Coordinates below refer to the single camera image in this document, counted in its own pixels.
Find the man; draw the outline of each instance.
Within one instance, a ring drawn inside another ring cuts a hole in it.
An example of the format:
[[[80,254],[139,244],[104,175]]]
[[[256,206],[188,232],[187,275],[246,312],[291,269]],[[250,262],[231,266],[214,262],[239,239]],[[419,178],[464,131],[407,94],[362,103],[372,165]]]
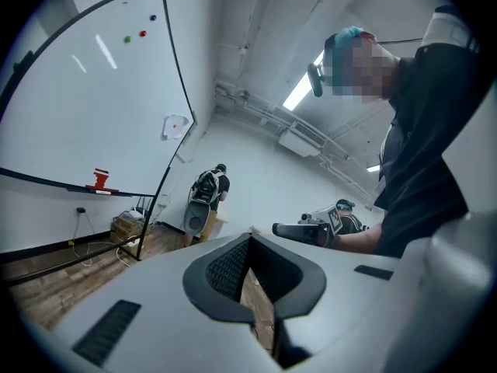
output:
[[[210,203],[210,211],[209,217],[207,218],[207,222],[203,227],[202,233],[200,234],[200,242],[206,242],[209,239],[210,233],[216,223],[217,217],[217,208],[219,207],[219,202],[223,202],[226,200],[226,196],[228,195],[228,191],[230,190],[230,180],[226,176],[226,165],[218,164],[214,170],[211,170],[212,173],[219,180],[219,188],[217,190],[217,196]],[[183,244],[184,247],[188,247],[193,240],[193,236],[185,234],[183,236]]]
[[[342,229],[337,232],[337,235],[346,235],[349,233],[362,232],[362,224],[359,219],[352,214],[352,208],[356,204],[345,199],[340,199],[336,202],[336,208],[342,220]]]
[[[317,81],[309,65],[316,96],[324,82],[336,95],[386,99],[395,111],[381,150],[375,201],[386,211],[384,220],[336,236],[332,247],[401,257],[409,242],[467,211],[441,155],[483,100],[492,72],[451,6],[435,11],[413,59],[395,57],[372,33],[353,27],[326,41],[322,67]]]

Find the leg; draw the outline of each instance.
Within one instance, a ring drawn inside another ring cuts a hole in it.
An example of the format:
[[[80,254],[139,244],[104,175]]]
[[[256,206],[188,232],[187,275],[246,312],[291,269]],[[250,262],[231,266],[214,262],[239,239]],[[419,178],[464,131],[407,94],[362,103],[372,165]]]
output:
[[[183,235],[183,247],[188,247],[192,244],[193,236],[191,235]]]
[[[203,227],[203,231],[200,234],[200,243],[204,243],[209,239],[209,235],[212,232],[212,229],[216,222],[216,217],[217,217],[217,211],[211,210],[209,212],[209,218],[207,219],[207,222]]]

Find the whiteboard frame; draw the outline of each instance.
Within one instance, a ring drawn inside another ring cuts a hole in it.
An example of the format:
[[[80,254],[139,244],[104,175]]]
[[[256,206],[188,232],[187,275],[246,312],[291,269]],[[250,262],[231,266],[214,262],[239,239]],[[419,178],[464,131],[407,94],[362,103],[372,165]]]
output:
[[[31,65],[34,63],[34,61],[45,51],[45,49],[47,49],[47,47],[50,46],[50,44],[55,39],[57,39],[65,30],[67,30],[69,27],[74,25],[81,18],[87,16],[89,13],[91,13],[91,12],[99,9],[100,7],[106,5],[110,2],[113,2],[113,1],[114,0],[102,0],[101,2],[98,2],[94,5],[92,5],[91,7],[87,8],[85,11],[80,12],[77,16],[75,16],[70,21],[65,23],[53,35],[48,37],[48,39],[45,40],[45,42],[41,45],[41,47],[34,54],[32,53],[32,51],[28,51],[28,53],[21,60],[21,62],[19,64],[15,65],[14,73],[11,75],[9,81],[7,82],[7,84],[5,85],[5,88],[2,91],[2,94],[0,95],[0,121],[3,118],[3,114],[7,109],[7,106],[10,102],[10,99],[12,98],[12,95],[14,94],[15,90],[17,89],[17,86],[19,85],[19,83],[23,79],[24,75],[29,71],[29,69],[30,69]],[[193,123],[192,123],[192,126],[190,127],[190,129],[185,134],[185,137],[179,143],[178,148],[176,149],[174,155],[171,157],[171,160],[169,161],[168,167],[166,168],[166,171],[164,173],[164,176],[162,177],[162,181],[160,182],[161,185],[164,183],[164,180],[167,176],[171,162],[174,159],[174,157],[177,155],[179,147],[184,142],[188,133],[191,132],[194,125],[197,124],[196,116],[195,116],[194,112],[192,111],[192,107],[189,103],[188,94],[186,93],[185,83],[183,81],[183,77],[181,76],[181,71],[179,70],[178,57],[176,55],[176,49],[175,49],[174,42],[172,39],[171,22],[169,21],[169,12],[168,12],[167,1],[162,0],[162,3],[164,5],[165,20],[166,20],[167,27],[168,27],[169,40],[171,41],[172,55],[174,56],[174,61],[176,63],[176,69],[178,71],[179,80],[181,82],[181,86],[182,86],[183,92],[185,94],[186,103],[188,104],[188,109],[189,109],[190,113],[192,114]],[[18,173],[18,172],[12,171],[12,170],[4,169],[2,167],[0,167],[0,175],[17,178],[19,180],[30,181],[32,183],[40,183],[40,184],[48,185],[51,187],[65,188],[66,190],[69,190],[71,192],[97,193],[96,190],[86,188],[85,186],[71,185],[69,183],[59,183],[58,181],[46,180],[44,178],[29,176],[27,174]],[[126,196],[126,197],[132,197],[132,196],[153,197],[153,196],[155,196],[154,194],[128,193],[128,192],[119,192],[119,191],[112,191],[112,192],[109,192],[109,194],[113,195],[113,196]]]

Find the wooden floor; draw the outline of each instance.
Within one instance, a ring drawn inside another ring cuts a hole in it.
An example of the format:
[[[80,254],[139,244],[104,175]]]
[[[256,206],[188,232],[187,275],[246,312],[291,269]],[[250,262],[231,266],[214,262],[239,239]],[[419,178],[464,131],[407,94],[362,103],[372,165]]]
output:
[[[86,253],[87,247],[86,244],[78,245],[75,251],[81,256]],[[92,252],[106,247],[106,244],[94,242],[90,247],[90,252]],[[182,247],[180,234],[169,228],[157,226],[144,240],[141,259],[145,260],[180,247]],[[123,252],[119,252],[119,257],[130,266],[138,263]],[[18,277],[74,258],[72,249],[59,250],[4,264],[2,276]],[[50,330],[69,309],[126,269],[128,267],[116,258],[116,250],[113,250],[93,258],[90,267],[84,267],[79,263],[65,270],[14,286],[11,288],[11,294],[22,315]],[[241,304],[254,312],[256,319],[254,334],[261,345],[271,352],[274,338],[273,305],[251,270],[245,278]]]

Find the ceiling air conditioning unit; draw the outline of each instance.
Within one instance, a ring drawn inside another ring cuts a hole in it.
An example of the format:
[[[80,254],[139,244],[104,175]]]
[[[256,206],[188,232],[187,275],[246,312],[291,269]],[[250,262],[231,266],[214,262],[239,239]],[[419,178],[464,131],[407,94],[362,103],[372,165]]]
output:
[[[298,121],[281,135],[278,142],[303,158],[319,155],[321,148],[326,144],[321,135]]]

